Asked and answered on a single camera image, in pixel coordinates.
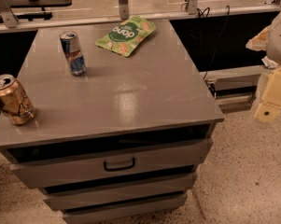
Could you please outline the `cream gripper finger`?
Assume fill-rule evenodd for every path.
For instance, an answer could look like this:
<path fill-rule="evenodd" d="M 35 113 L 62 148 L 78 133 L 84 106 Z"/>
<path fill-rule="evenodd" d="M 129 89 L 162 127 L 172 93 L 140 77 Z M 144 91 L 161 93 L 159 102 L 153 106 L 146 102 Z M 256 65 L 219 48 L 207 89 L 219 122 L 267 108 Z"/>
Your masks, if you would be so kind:
<path fill-rule="evenodd" d="M 261 123 L 270 123 L 281 114 L 281 67 L 268 75 L 268 81 L 253 119 Z"/>
<path fill-rule="evenodd" d="M 266 50 L 268 42 L 269 26 L 262 29 L 257 35 L 249 39 L 246 48 L 254 51 Z"/>

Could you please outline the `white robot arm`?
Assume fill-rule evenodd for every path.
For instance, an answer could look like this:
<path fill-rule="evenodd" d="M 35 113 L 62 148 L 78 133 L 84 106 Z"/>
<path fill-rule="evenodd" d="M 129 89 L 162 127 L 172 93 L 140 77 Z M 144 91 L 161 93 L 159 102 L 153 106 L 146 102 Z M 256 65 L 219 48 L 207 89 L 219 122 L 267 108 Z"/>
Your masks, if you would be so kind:
<path fill-rule="evenodd" d="M 258 122 L 269 123 L 281 114 L 281 11 L 269 26 L 248 40 L 246 48 L 265 50 L 267 59 L 279 65 L 269 74 L 253 117 Z"/>

